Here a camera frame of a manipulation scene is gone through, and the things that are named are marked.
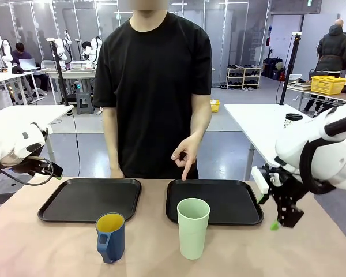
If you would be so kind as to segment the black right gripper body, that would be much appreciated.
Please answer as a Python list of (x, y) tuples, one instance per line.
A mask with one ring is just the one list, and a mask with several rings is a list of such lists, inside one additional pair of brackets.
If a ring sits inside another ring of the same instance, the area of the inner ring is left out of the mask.
[(306, 188), (295, 176), (282, 167), (270, 167), (268, 164), (261, 167), (262, 176), (268, 184), (267, 195), (275, 200), (279, 197), (297, 202), (306, 195)]

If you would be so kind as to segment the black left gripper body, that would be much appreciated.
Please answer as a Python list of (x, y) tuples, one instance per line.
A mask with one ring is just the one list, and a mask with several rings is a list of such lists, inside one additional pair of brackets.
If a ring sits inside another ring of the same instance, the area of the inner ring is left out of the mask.
[(29, 156), (14, 167), (14, 172), (19, 174), (26, 173), (31, 176), (34, 176), (36, 173), (53, 176), (54, 166), (53, 163), (46, 158)]

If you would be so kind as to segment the person's left hand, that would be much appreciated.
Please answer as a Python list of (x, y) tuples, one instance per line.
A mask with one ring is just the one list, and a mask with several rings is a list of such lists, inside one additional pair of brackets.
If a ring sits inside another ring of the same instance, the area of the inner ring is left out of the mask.
[(183, 168), (182, 180), (187, 180), (193, 164), (197, 160), (198, 149), (202, 139), (202, 134), (195, 132), (184, 139), (173, 152), (171, 159), (178, 167)]

